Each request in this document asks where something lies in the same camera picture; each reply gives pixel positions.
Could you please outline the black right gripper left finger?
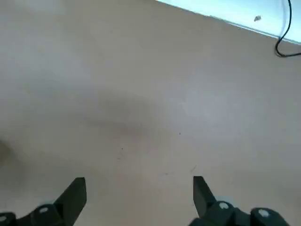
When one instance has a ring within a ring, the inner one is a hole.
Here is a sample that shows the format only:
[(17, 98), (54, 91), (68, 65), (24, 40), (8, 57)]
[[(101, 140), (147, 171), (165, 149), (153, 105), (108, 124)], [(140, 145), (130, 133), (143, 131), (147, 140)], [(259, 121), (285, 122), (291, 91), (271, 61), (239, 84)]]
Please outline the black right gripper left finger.
[(29, 214), (17, 218), (13, 212), (2, 212), (2, 226), (72, 226), (87, 203), (86, 180), (75, 178), (53, 202), (38, 206)]

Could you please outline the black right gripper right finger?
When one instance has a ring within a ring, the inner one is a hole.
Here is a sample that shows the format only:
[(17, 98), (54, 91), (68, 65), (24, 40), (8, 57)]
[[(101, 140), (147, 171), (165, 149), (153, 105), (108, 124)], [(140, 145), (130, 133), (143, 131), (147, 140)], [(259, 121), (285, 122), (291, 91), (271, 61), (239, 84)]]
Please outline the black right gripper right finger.
[(191, 226), (287, 226), (286, 220), (269, 208), (245, 213), (226, 201), (218, 201), (202, 176), (193, 177), (193, 201), (198, 217)]

